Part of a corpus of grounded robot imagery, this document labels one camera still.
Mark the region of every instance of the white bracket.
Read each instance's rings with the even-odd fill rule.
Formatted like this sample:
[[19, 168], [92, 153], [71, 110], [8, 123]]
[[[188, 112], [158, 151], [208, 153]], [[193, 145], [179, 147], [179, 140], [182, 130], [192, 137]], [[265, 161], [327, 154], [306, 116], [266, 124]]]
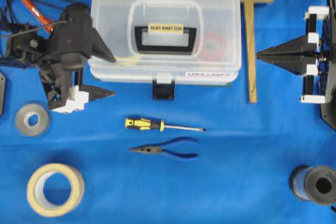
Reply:
[[308, 43], [316, 44], [316, 51], [319, 50], [320, 35], [318, 33], [308, 33]]
[[326, 97], [324, 95], [305, 94], [300, 96], [300, 102], [323, 104], [326, 103]]
[[307, 64], [307, 70], [303, 76], [317, 76], [319, 74], [317, 63], [318, 61], [316, 59], [315, 64]]
[[71, 113], [72, 111], [79, 111], [84, 109], [84, 104], [89, 102], [89, 93], [79, 91], [79, 86], [73, 86], [69, 89], [68, 99], [63, 107], [53, 109], [59, 113]]
[[309, 6], [305, 12], [304, 19], [309, 18], [310, 14], [316, 14], [316, 20], [324, 20], [329, 15], [328, 6]]

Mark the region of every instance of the blue tablecloth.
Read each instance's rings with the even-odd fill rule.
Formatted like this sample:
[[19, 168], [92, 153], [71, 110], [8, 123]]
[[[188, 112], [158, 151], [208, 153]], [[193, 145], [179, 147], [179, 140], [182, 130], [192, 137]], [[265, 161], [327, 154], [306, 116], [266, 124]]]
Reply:
[[[303, 35], [304, 11], [325, 4], [275, 0], [257, 5], [256, 50]], [[58, 19], [59, 11], [40, 9]], [[38, 24], [20, 1], [13, 10], [20, 22]], [[91, 102], [84, 111], [52, 112], [50, 129], [39, 137], [22, 136], [15, 126], [23, 105], [46, 106], [38, 69], [0, 66], [7, 77], [0, 117], [0, 223], [334, 223], [336, 215], [327, 207], [295, 198], [288, 177], [301, 164], [335, 167], [336, 134], [320, 119], [319, 106], [299, 102], [301, 77], [261, 61], [258, 103], [248, 104], [244, 25], [242, 19], [243, 64], [231, 87], [177, 85], [173, 102], [153, 101], [150, 84], [100, 82], [87, 67], [85, 83], [113, 90], [116, 96]], [[4, 40], [1, 45], [4, 52]], [[131, 131], [123, 126], [130, 114], [202, 126], [207, 132]], [[197, 161], [128, 152], [180, 136], [199, 140], [178, 149], [198, 152]], [[37, 215], [26, 199], [30, 176], [50, 162], [73, 165], [86, 183], [81, 204], [53, 219]]]

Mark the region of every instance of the black clip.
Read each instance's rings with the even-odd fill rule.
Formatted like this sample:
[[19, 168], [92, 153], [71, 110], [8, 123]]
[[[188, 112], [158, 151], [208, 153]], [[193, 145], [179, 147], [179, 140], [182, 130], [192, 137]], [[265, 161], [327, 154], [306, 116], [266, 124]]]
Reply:
[[157, 84], [153, 81], [153, 100], [174, 100], [175, 81], [170, 84]]

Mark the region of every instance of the plastic storage box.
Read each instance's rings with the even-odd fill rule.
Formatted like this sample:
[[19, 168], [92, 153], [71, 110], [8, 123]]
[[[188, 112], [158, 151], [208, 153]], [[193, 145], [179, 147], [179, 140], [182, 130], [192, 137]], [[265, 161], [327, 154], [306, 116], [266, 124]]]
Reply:
[[89, 60], [102, 81], [225, 85], [241, 66], [239, 0], [92, 0], [117, 59]]

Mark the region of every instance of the duct tape roll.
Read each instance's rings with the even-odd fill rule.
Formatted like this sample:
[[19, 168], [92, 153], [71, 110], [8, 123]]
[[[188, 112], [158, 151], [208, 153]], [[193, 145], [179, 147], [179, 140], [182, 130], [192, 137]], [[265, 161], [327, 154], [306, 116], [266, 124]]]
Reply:
[[327, 166], [299, 166], [289, 178], [292, 193], [301, 200], [318, 205], [336, 203], [336, 172]]
[[221, 62], [226, 52], [226, 40], [219, 33], [206, 33], [200, 59], [204, 61]]
[[[63, 174], [70, 182], [71, 193], [63, 205], [50, 203], [43, 192], [46, 180], [53, 174]], [[30, 206], [39, 215], [58, 217], [74, 210], [81, 202], [85, 190], [82, 175], [72, 166], [51, 163], [37, 169], [31, 176], [27, 186], [27, 199]]]
[[[37, 116], [35, 125], [29, 124], [31, 116]], [[50, 124], [48, 112], [39, 104], [31, 103], [23, 106], [16, 114], [15, 124], [17, 129], [26, 136], [38, 136], [44, 133]]]

